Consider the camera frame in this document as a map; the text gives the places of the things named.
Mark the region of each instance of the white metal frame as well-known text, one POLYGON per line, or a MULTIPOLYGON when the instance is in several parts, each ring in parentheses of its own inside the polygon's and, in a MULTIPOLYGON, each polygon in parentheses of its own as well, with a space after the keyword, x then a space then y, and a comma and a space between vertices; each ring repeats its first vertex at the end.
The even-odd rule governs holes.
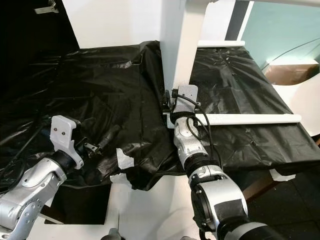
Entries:
MULTIPOLYGON (((177 89, 181 85, 189 84, 198 45, 201 47, 230 47, 244 44, 242 41, 199 42, 207 6, 210 2, 217 1, 163 0, 160 48, 166 90, 177 89)), ((320 0, 257 0, 256 2, 320 7, 320 0)), ((248 14, 246 14, 245 21, 249 18, 248 14)), ((240 29, 240 36, 244 31, 244 26, 245 24, 240 29)))
MULTIPOLYGON (((175 125, 170 120, 170 114, 166 115, 166 124, 168 129, 174 129, 175 125)), ((195 116, 207 126, 205 116, 203 114, 195 114, 195 116)), ((255 124, 296 124, 301 122, 299 114, 207 114, 206 115, 211 126, 218 125, 255 125, 255 124)))

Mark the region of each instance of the white vertical post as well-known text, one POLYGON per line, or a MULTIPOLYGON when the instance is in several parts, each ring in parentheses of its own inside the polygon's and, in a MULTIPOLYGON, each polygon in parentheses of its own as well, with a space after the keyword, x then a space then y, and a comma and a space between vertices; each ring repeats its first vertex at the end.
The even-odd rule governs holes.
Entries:
POLYGON ((216 0, 163 0, 160 48, 166 90, 189 84, 210 2, 216 0))

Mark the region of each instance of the white tape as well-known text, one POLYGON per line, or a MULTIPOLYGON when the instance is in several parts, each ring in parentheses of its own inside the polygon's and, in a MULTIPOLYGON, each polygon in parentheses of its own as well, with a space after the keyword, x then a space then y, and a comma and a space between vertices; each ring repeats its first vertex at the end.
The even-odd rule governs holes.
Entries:
POLYGON ((271 177, 272 177, 273 181, 276 181, 276 182, 287 182, 289 180, 292 180, 292 179, 296 178, 295 174, 288 175, 288 176, 283 176, 280 173, 278 173, 277 170, 275 170, 275 169, 270 169, 269 172, 271 174, 271 177))
POLYGON ((116 149, 116 157, 118 159, 118 166, 120 169, 127 169, 135 166, 135 159, 125 155, 121 148, 116 149))
POLYGON ((113 176, 110 176, 110 181, 113 184, 125 184, 129 186, 130 188, 132 187, 131 183, 127 179, 127 175, 125 173, 119 173, 113 176))

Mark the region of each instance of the floor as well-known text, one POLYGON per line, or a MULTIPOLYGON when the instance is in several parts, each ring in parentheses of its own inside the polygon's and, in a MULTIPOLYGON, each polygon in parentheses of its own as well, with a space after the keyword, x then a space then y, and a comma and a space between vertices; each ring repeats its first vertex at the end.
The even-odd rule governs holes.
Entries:
MULTIPOLYGON (((106 198, 109 195, 103 187, 91 191, 86 189, 81 194, 93 194, 96 200, 103 198, 102 192, 106 198)), ((38 218, 28 240, 63 240, 71 236, 77 240, 100 240, 110 227, 118 227, 127 240, 180 240, 186 235, 198 239, 185 176, 165 176, 148 192, 131 190, 125 184, 113 184, 110 192, 113 197, 109 199, 104 223, 101 222, 101 212, 106 211, 103 199, 93 204, 87 197, 80 197, 81 194, 75 195, 72 191, 70 194, 67 189, 62 194, 66 192, 69 193, 66 197, 68 204, 74 196, 75 205, 82 206, 84 214, 79 217, 81 220, 77 220, 81 225, 44 224, 43 219, 38 218)), ((61 197, 58 196, 53 205, 60 204, 63 211, 70 208, 67 203, 61 204, 57 200, 61 201, 61 197)), ((278 184, 250 202, 248 211, 251 220, 272 226, 288 239, 320 239, 320 167, 278 184)), ((76 221, 73 216, 68 219, 69 224, 76 221)))
POLYGON ((291 240, 320 239, 320 167, 299 173, 248 204, 249 217, 291 240))

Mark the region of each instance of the white wall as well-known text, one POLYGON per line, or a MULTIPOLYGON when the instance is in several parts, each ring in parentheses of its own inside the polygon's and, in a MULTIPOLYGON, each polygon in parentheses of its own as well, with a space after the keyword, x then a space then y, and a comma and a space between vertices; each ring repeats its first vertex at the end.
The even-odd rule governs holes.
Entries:
MULTIPOLYGON (((80 48, 160 40, 162 0, 63 0, 80 48)), ((201 40, 224 40, 235 0, 210 3, 201 40)))

